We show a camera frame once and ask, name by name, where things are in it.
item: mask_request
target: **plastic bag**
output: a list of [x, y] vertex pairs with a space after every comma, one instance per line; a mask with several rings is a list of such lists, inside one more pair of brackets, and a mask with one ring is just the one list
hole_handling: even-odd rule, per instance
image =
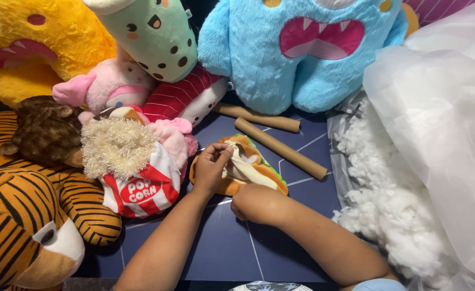
[[442, 290], [475, 290], [475, 4], [406, 46], [378, 51], [363, 87], [458, 256], [461, 271]]

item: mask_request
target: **table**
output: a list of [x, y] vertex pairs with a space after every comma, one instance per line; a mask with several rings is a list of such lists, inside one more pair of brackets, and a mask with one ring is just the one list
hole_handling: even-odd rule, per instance
[[[287, 182], [289, 195], [327, 217], [340, 202], [332, 176], [327, 125], [322, 113], [312, 115], [293, 108], [283, 116], [300, 119], [301, 131], [293, 134], [260, 126], [273, 137], [328, 169], [317, 181], [261, 144], [258, 150]], [[211, 112], [193, 133], [203, 148], [220, 138], [239, 133], [234, 118]], [[182, 186], [185, 194], [192, 185]], [[202, 217], [200, 230], [182, 273], [193, 281], [329, 282], [316, 262], [290, 237], [278, 229], [241, 222], [230, 210], [230, 197], [215, 195]], [[127, 220], [117, 242], [95, 248], [87, 246], [85, 259], [75, 276], [118, 278], [125, 264], [160, 224], [163, 216]]]

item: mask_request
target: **yellow plush monster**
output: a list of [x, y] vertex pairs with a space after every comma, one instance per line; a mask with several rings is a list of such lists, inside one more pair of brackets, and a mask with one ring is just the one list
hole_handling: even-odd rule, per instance
[[0, 101], [8, 106], [86, 74], [116, 56], [81, 0], [0, 0]]

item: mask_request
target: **pink bunny plush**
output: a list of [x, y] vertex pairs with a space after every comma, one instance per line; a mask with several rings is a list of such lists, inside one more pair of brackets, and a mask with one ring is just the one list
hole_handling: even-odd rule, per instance
[[155, 86], [155, 80], [137, 63], [116, 57], [98, 63], [87, 75], [55, 85], [52, 96], [62, 105], [86, 104], [88, 110], [79, 115], [85, 124], [110, 107], [142, 107]]

